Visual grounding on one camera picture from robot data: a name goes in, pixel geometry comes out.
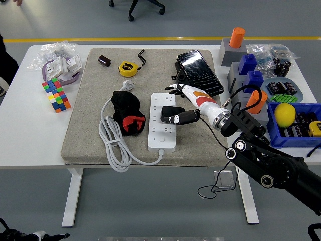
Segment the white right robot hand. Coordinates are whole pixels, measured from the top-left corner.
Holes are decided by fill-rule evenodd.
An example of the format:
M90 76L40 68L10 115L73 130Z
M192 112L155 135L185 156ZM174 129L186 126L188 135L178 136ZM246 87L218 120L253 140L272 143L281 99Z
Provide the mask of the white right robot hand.
M219 129L219 123L223 118L228 116L229 112L221 108L203 90L184 84L172 84L165 90L170 90L169 94L187 98L200 111L201 115L208 118L209 123L216 129Z

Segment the black-white left robot hand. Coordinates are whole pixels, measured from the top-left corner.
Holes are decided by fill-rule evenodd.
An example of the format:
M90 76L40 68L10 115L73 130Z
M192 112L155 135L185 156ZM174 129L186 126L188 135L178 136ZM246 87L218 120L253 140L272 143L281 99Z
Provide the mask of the black-white left robot hand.
M48 235L44 231L37 231L37 232L34 232L32 235L36 238L36 240L44 240L44 241L59 241L70 237L69 233Z

